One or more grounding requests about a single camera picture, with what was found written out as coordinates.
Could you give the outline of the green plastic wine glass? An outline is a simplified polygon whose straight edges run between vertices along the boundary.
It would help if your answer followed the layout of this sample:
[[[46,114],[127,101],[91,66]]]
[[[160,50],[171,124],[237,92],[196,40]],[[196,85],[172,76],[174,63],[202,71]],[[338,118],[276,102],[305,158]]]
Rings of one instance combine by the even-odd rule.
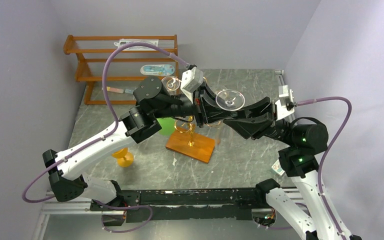
[[[170,136],[176,131],[176,120],[173,118],[158,118],[157,119],[161,129],[158,131],[160,135]]]

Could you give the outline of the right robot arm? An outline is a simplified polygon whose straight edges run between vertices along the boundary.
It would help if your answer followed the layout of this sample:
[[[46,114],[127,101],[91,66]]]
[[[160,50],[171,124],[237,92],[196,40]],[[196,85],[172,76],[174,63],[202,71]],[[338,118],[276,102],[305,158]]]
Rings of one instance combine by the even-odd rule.
[[[324,123],[309,117],[308,124],[286,121],[296,107],[316,103],[315,99],[271,104],[262,102],[247,106],[224,123],[245,139],[268,137],[287,145],[278,153],[286,176],[300,192],[307,207],[302,210],[273,179],[255,186],[255,202],[260,207],[275,209],[303,240],[357,240],[342,221],[322,179],[325,158],[335,140],[329,139]]]

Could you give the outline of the clear wine glass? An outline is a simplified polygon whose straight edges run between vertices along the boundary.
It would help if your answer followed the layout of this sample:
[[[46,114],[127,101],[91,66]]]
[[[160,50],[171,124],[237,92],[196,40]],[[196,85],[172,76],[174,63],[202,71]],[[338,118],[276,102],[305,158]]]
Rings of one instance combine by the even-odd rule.
[[[165,76],[161,80],[161,84],[163,93],[169,96],[180,94],[181,80],[178,77],[173,75]]]
[[[245,97],[237,90],[220,89],[216,92],[216,104],[222,110],[234,112],[240,110],[245,105]],[[224,142],[231,142],[234,131],[228,127],[223,120],[216,125],[215,144],[219,146]]]
[[[215,95],[219,95],[221,99],[226,99],[228,97],[228,93],[225,92],[228,88],[225,85],[217,84],[211,87],[211,90]]]

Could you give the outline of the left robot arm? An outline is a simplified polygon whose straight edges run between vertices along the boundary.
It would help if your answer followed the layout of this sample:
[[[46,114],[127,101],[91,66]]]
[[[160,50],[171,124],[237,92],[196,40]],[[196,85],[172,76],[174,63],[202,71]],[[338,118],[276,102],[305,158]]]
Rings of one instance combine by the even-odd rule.
[[[162,129],[160,119],[180,121],[192,117],[197,125],[211,124],[237,116],[244,96],[235,90],[214,93],[203,78],[167,76],[145,78],[133,92],[136,105],[106,129],[64,151],[43,154],[49,182],[57,201],[78,197],[104,203],[110,210],[122,206],[118,183],[86,174],[88,167],[118,150],[150,138]]]

